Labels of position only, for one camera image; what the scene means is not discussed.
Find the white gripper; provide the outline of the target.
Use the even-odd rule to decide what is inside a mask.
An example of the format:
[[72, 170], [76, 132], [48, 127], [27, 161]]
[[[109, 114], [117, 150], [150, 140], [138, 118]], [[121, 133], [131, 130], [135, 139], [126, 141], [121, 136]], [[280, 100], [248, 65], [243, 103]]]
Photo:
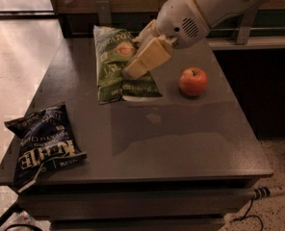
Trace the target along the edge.
[[[157, 37], [157, 32], [167, 38]], [[209, 32], [210, 27], [195, 0], [168, 0], [156, 20], [151, 20], [133, 39], [139, 49], [122, 74], [128, 79], [139, 79], [170, 59], [172, 46], [168, 39], [175, 48], [188, 48]]]

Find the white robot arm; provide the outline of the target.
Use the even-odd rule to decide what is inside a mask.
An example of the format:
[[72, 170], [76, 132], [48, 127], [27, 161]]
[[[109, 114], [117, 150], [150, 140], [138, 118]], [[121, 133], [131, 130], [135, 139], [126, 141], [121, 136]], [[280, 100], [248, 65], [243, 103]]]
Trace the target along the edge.
[[226, 18], [245, 13], [266, 0], [168, 0], [135, 38], [137, 53], [122, 74], [138, 79], [168, 61], [174, 49], [205, 39]]

